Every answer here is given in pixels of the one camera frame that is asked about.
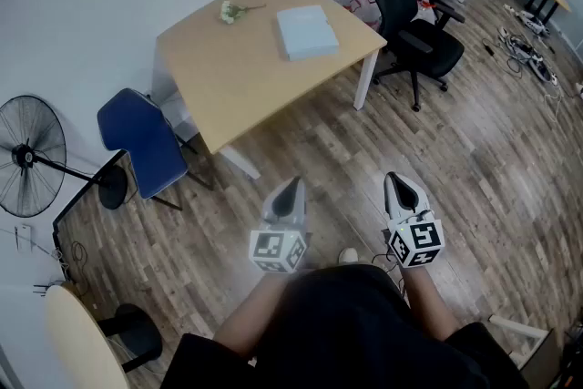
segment round wooden table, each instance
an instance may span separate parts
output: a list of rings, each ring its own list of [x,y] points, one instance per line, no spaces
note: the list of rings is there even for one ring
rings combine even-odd
[[[156,325],[139,307],[123,304],[116,316],[97,322],[66,287],[54,285],[46,293],[46,327],[74,386],[79,389],[127,389],[126,373],[158,358],[162,338]],[[119,334],[135,355],[121,364],[107,341]]]

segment baseboard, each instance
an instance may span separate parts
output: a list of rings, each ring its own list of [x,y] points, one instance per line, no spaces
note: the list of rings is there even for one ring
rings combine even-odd
[[[116,162],[118,162],[123,157],[124,154],[126,154],[126,151],[125,150],[118,151],[114,155],[113,158],[111,158],[101,169],[99,169],[96,172],[95,177],[100,177],[110,167],[112,167]],[[68,204],[63,208],[63,210],[57,214],[57,216],[55,217],[55,220],[53,220],[53,243],[55,244],[55,249],[56,250],[59,250],[61,253],[63,253],[63,250],[61,249],[61,241],[58,238],[58,223],[66,216],[66,214],[71,210],[71,208],[73,208],[73,206],[75,206],[77,204],[77,202],[81,199],[81,197],[83,195],[85,195],[87,193],[87,191],[92,186],[93,186],[93,183],[92,182],[87,182],[77,192],[77,194],[73,197],[73,199],[68,202]],[[62,262],[61,262],[61,269],[63,270],[63,275],[65,276],[65,279],[70,280],[71,277],[68,274],[68,270],[67,270],[67,268],[63,267],[63,263]]]

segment black shirt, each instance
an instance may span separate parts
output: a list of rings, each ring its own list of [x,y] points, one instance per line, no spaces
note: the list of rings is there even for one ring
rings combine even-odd
[[[219,343],[185,334],[162,389],[528,388],[483,324],[432,339],[384,271],[362,264],[315,271],[288,286],[256,354],[253,368]]]

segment light blue box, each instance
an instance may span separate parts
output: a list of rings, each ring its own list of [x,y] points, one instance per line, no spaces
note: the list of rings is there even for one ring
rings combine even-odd
[[[338,39],[319,5],[281,10],[277,21],[291,61],[338,53]]]

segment person's arm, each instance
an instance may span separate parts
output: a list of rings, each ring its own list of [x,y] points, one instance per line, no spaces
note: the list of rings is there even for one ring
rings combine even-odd
[[[243,358],[251,357],[271,321],[290,276],[266,274],[245,301],[227,318],[213,340]]]
[[[444,341],[460,328],[425,267],[401,268],[401,274],[411,312],[430,336]]]

